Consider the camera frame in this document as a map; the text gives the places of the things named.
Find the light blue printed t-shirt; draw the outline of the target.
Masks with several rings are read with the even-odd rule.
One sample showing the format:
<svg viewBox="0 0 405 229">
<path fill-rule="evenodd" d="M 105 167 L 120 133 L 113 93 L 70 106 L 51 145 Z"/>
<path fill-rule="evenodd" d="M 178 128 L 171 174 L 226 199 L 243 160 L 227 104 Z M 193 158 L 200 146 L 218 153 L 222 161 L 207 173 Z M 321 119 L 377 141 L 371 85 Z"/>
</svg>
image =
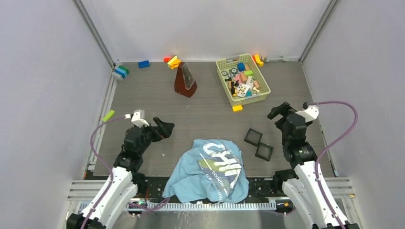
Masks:
<svg viewBox="0 0 405 229">
<path fill-rule="evenodd" d="M 242 152 L 232 141 L 196 139 L 179 159 L 162 193 L 181 203 L 208 199 L 238 203 L 248 196 Z"/>
</svg>

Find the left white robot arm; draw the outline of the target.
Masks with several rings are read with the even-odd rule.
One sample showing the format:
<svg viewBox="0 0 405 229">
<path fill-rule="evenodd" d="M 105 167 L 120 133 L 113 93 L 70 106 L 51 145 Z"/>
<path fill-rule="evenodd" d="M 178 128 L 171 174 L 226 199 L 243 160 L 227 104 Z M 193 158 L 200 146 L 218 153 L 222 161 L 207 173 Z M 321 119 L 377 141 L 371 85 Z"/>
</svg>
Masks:
<svg viewBox="0 0 405 229">
<path fill-rule="evenodd" d="M 124 143 L 109 169 L 108 179 L 81 213 L 72 213 L 67 218 L 66 228 L 109 229 L 133 197 L 139 198 L 146 193 L 146 177 L 139 172 L 142 156 L 151 143 L 169 138 L 175 124 L 154 117 L 155 126 L 151 126 L 133 114 L 124 118 L 132 118 L 133 126 L 125 133 Z"/>
</svg>

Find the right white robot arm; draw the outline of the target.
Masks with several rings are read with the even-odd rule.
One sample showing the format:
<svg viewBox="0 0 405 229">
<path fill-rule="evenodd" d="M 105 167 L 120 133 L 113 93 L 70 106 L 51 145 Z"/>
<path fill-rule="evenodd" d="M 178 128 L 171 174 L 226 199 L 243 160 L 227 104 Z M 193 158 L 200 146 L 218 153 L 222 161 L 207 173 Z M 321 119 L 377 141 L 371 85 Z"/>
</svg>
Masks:
<svg viewBox="0 0 405 229">
<path fill-rule="evenodd" d="M 352 109 L 354 121 L 348 130 L 318 156 L 306 141 L 306 131 L 318 118 L 320 104 L 305 102 L 303 110 L 297 111 L 284 102 L 273 107 L 267 115 L 270 120 L 278 115 L 282 116 L 275 122 L 275 126 L 282 133 L 283 154 L 291 165 L 291 169 L 275 172 L 272 179 L 273 191 L 279 196 L 289 197 L 308 229 L 357 229 L 359 225 L 350 223 L 336 203 L 323 177 L 320 160 L 355 127 L 358 114 L 351 104 L 340 102 Z"/>
</svg>

